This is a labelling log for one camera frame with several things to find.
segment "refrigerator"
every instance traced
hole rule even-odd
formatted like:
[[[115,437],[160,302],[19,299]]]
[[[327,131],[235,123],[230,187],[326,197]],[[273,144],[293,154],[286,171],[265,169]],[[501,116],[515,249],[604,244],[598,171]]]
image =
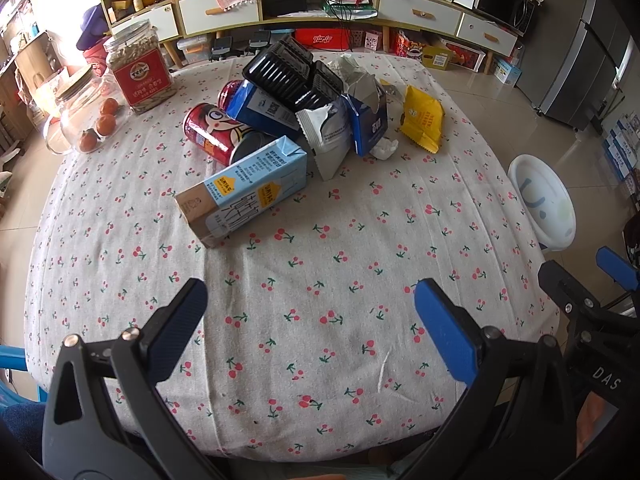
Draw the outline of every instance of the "refrigerator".
[[[629,32],[610,0],[544,0],[516,86],[540,113],[583,130],[616,76]]]

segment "yellow snack wrapper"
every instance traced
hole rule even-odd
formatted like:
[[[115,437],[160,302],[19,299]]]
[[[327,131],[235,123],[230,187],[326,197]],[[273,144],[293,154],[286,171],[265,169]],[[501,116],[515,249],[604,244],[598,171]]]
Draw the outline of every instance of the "yellow snack wrapper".
[[[404,122],[400,126],[402,133],[428,152],[436,153],[440,147],[443,117],[444,110],[439,101],[415,86],[407,87]]]

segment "purple hat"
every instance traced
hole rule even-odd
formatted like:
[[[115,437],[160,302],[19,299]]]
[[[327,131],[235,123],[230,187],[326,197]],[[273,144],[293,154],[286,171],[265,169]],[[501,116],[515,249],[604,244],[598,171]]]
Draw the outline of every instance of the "purple hat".
[[[76,43],[78,50],[89,50],[104,37],[104,33],[109,30],[109,25],[104,19],[101,5],[98,4],[84,12],[80,28],[82,28],[82,34]]]

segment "glass pitcher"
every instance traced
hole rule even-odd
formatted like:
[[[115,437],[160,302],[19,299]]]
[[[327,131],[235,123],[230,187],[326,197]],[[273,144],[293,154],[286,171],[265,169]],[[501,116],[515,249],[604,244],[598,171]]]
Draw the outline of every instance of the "glass pitcher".
[[[58,109],[45,123],[49,150],[66,155],[90,153],[117,134],[131,116],[113,73],[98,77],[91,65],[73,74],[56,92]]]

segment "cherry print tablecloth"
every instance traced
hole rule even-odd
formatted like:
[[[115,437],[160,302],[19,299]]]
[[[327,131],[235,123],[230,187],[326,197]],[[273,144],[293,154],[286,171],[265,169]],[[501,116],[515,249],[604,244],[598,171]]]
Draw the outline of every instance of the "cherry print tablecloth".
[[[334,55],[323,54],[322,59]],[[114,338],[142,325],[190,276],[209,307],[162,398],[203,451],[320,460],[441,424],[463,391],[413,305],[434,277],[484,326],[537,340],[558,312],[537,285],[543,261],[522,204],[491,149],[419,63],[356,55],[378,77],[440,99],[442,148],[398,133],[385,161],[350,153],[220,247],[206,250],[174,194],[216,164],[184,138],[182,118],[238,78],[247,59],[187,68],[179,92],[132,118],[91,155],[68,155],[34,242],[25,306],[31,374],[48,386],[63,337]],[[108,390],[134,429],[115,381]]]

